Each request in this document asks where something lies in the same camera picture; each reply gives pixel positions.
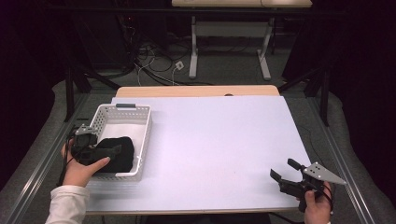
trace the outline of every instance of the table leg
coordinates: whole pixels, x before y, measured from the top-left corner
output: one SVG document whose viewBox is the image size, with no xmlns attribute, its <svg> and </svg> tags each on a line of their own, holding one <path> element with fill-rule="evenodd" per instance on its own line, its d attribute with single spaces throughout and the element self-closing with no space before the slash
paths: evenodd
<svg viewBox="0 0 396 224">
<path fill-rule="evenodd" d="M 262 48 L 257 50 L 257 54 L 259 56 L 260 67 L 262 68 L 262 76 L 264 80 L 269 81 L 271 80 L 270 71 L 268 69 L 267 61 L 265 61 L 265 51 L 268 49 L 268 43 L 270 41 L 272 33 L 272 26 L 270 22 L 268 22 L 268 27 L 265 29 L 265 36 L 262 42 Z"/>
<path fill-rule="evenodd" d="M 198 49 L 197 49 L 197 35 L 195 17 L 191 18 L 191 61 L 190 61 L 190 78 L 197 77 L 197 63 L 198 63 Z"/>
</svg>

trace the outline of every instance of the table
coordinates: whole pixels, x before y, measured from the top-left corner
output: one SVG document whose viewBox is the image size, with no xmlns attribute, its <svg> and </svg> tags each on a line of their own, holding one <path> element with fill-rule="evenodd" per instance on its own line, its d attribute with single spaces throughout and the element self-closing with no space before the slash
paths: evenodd
<svg viewBox="0 0 396 224">
<path fill-rule="evenodd" d="M 173 7 L 270 7 L 273 9 L 284 7 L 311 7 L 310 0 L 172 0 Z M 272 18 L 267 23 L 264 22 L 227 22 L 227 21 L 196 21 L 191 19 L 191 62 L 190 78 L 196 78 L 198 63 L 198 48 L 196 46 L 196 36 L 249 36 L 263 37 L 262 48 L 257 50 L 262 76 L 264 80 L 271 80 L 270 71 L 265 52 L 273 32 L 275 19 Z"/>
<path fill-rule="evenodd" d="M 269 176 L 274 168 L 300 181 L 287 159 L 310 163 L 276 87 L 125 87 L 112 101 L 131 102 L 150 105 L 152 113 L 142 180 L 91 181 L 88 214 L 268 212 L 298 206 Z"/>
</svg>

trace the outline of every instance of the plastic basket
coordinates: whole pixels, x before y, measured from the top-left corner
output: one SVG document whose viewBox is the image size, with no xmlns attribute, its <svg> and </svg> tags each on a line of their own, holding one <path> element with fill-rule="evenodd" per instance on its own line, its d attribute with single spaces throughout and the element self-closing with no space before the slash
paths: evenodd
<svg viewBox="0 0 396 224">
<path fill-rule="evenodd" d="M 134 165 L 129 173 L 97 173 L 92 180 L 140 180 L 151 122 L 148 105 L 99 105 L 91 122 L 91 127 L 98 130 L 98 142 L 105 138 L 130 137 L 134 144 Z"/>
</svg>

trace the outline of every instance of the hand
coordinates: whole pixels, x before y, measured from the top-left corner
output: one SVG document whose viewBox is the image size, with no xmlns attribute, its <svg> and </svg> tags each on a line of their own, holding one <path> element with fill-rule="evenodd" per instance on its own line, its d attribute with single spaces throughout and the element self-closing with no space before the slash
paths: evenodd
<svg viewBox="0 0 396 224">
<path fill-rule="evenodd" d="M 323 192 L 326 193 L 329 197 L 332 197 L 330 194 L 330 185 L 328 182 L 324 182 L 324 185 L 327 188 L 324 188 Z M 312 190 L 309 190 L 305 193 L 305 201 L 306 201 L 306 209 L 304 214 L 304 222 L 305 224 L 327 224 L 330 221 L 330 210 L 331 205 L 329 200 L 321 195 L 320 197 L 315 199 L 315 193 Z"/>
<path fill-rule="evenodd" d="M 69 148 L 73 146 L 73 140 L 69 143 Z M 62 156 L 64 156 L 65 145 L 62 147 Z M 72 159 L 72 154 L 70 150 L 67 153 L 67 161 Z M 75 159 L 72 159 L 66 167 L 66 174 L 64 176 L 63 185 L 74 185 L 85 188 L 90 181 L 91 176 L 96 173 L 96 171 L 102 169 L 104 166 L 108 164 L 110 158 L 103 158 L 96 163 L 85 166 L 83 164 L 78 163 Z"/>
</svg>

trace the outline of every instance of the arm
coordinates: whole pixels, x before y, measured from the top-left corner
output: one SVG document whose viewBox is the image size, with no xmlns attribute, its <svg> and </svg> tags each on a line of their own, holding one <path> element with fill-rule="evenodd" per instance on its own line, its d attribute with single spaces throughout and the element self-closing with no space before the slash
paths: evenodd
<svg viewBox="0 0 396 224">
<path fill-rule="evenodd" d="M 51 193 L 49 217 L 46 223 L 81 223 L 90 197 L 87 189 L 65 185 Z"/>
<path fill-rule="evenodd" d="M 67 160 L 71 161 L 67 164 L 63 185 L 51 192 L 49 217 L 46 223 L 81 223 L 90 197 L 90 192 L 85 187 L 91 176 L 110 161 L 110 158 L 103 158 L 85 166 L 72 158 L 68 152 Z"/>
</svg>

